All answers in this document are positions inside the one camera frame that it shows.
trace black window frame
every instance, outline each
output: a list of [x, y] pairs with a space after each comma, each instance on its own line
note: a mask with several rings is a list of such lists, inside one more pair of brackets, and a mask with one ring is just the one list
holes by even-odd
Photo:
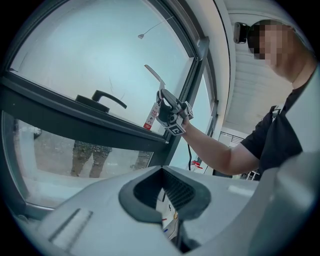
[[[4, 190], [14, 191], [9, 196], [11, 209], [17, 213], [31, 213], [34, 218], [40, 218], [52, 210], [49, 207], [32, 205], [24, 201], [28, 192], [20, 192], [17, 182], [12, 177], [10, 169], [19, 168], [15, 152], [8, 147], [13, 142], [9, 128], [13, 120], [22, 120], [32, 126], [47, 132], [91, 144], [109, 146], [113, 148], [153, 152], [148, 166], [169, 165], [180, 136], [171, 136], [168, 132], [160, 135], [132, 124], [120, 118], [91, 108], [73, 99], [65, 97], [54, 91], [37, 85], [21, 76], [10, 72], [10, 65], [25, 39], [32, 31], [52, 12], [68, 0], [45, 1], [32, 13], [17, 32], [12, 44], [9, 46], [4, 59], [0, 76], [0, 111], [1, 111], [1, 142], [0, 178]], [[199, 85], [207, 67], [210, 72], [215, 113], [217, 115], [218, 101], [216, 97], [217, 87], [215, 84], [215, 71], [211, 58], [210, 40], [204, 35], [196, 17], [185, 0], [148, 0], [163, 15], [171, 25], [180, 41], [182, 42], [189, 57], [193, 62], [179, 99], [188, 101], [193, 106]], [[214, 129], [216, 118], [212, 119], [210, 130]]]

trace label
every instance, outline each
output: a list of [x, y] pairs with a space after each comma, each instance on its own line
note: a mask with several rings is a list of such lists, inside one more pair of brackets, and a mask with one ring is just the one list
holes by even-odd
[[160, 108], [160, 105], [155, 102], [153, 104], [153, 107], [151, 108], [151, 111], [150, 111], [145, 123], [144, 123], [143, 128], [145, 128], [147, 130], [151, 129], [156, 117], [158, 116], [159, 108]]

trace ceiling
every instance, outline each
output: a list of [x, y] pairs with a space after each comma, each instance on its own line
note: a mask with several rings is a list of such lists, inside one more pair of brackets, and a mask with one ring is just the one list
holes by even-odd
[[[294, 24], [286, 12], [271, 0], [224, 0], [231, 20], [249, 26], [264, 19], [278, 19]], [[230, 108], [223, 126], [250, 134], [272, 106], [283, 103], [292, 90], [289, 82], [278, 77], [263, 60], [254, 59], [248, 45], [235, 46], [236, 69]]]

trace pants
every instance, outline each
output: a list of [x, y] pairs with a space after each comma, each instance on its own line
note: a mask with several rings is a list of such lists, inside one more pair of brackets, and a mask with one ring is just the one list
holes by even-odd
[[90, 170], [90, 178], [99, 178], [109, 152], [101, 152], [87, 146], [74, 145], [71, 176], [78, 177], [85, 163], [93, 154], [93, 165]]

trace black t-shirt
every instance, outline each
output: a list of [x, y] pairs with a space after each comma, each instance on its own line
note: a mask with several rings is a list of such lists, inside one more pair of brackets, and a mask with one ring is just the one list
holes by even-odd
[[281, 113], [273, 122], [272, 112], [276, 106], [271, 107], [269, 113], [256, 125], [255, 130], [241, 142], [259, 159], [261, 174], [269, 168], [279, 167], [288, 158], [302, 151], [300, 142], [285, 115], [305, 87], [306, 84], [290, 93]]

